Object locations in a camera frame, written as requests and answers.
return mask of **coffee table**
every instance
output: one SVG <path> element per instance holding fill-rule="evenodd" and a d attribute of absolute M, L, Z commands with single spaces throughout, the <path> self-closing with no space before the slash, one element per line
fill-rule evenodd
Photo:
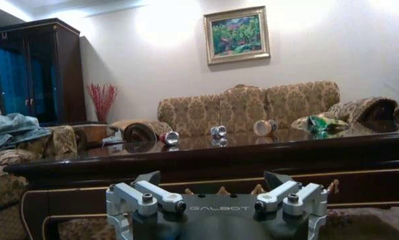
<path fill-rule="evenodd" d="M 209 136 L 183 138 L 172 148 L 139 142 L 5 170 L 30 183 L 21 215 L 33 239 L 54 239 L 61 221 L 106 216 L 109 185 L 131 183 L 156 170 L 163 172 L 161 186 L 179 193 L 185 188 L 216 193 L 220 186 L 250 193 L 256 184 L 266 185 L 268 170 L 326 186 L 338 179 L 341 192 L 330 195 L 331 208 L 399 206 L 399 126 L 387 121 L 355 124 L 331 136 L 295 129 L 278 130 L 270 137 L 230 134 L 227 146 Z"/>

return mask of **screw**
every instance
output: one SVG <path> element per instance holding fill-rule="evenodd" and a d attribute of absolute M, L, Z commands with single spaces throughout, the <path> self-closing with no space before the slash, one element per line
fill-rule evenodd
<path fill-rule="evenodd" d="M 180 201 L 176 205 L 176 212 L 181 213 L 187 210 L 187 203 L 184 201 Z"/>
<path fill-rule="evenodd" d="M 291 193 L 291 194 L 288 194 L 288 201 L 291 202 L 291 203 L 296 203 L 296 202 L 299 202 L 299 196 L 298 196 L 298 194 L 295 194 L 295 193 Z"/>
<path fill-rule="evenodd" d="M 264 212 L 266 211 L 266 204 L 262 201 L 258 201 L 255 204 L 255 209 L 258 212 Z"/>
<path fill-rule="evenodd" d="M 152 200 L 153 200 L 153 195 L 151 193 L 144 193 L 144 196 L 143 196 L 143 200 L 144 200 L 144 203 L 151 203 Z"/>

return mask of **table leg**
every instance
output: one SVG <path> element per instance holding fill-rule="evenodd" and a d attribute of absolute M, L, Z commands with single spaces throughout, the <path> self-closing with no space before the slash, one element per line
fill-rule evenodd
<path fill-rule="evenodd" d="M 29 238 L 31 240 L 48 239 L 46 225 L 50 220 L 48 190 L 26 191 L 21 200 L 19 211 Z"/>

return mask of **framed painting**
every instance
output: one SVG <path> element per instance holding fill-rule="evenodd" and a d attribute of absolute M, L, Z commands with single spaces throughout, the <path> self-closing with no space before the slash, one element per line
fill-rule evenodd
<path fill-rule="evenodd" d="M 264 6 L 204 16 L 208 64 L 270 58 Z"/>

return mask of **cabinet door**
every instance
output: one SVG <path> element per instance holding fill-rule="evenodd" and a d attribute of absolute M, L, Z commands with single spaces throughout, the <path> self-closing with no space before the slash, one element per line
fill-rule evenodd
<path fill-rule="evenodd" d="M 31 107 L 42 124 L 58 122 L 58 91 L 54 33 L 29 37 L 29 61 L 33 85 Z"/>
<path fill-rule="evenodd" d="M 25 52 L 22 38 L 0 41 L 0 109 L 3 114 L 30 115 Z"/>

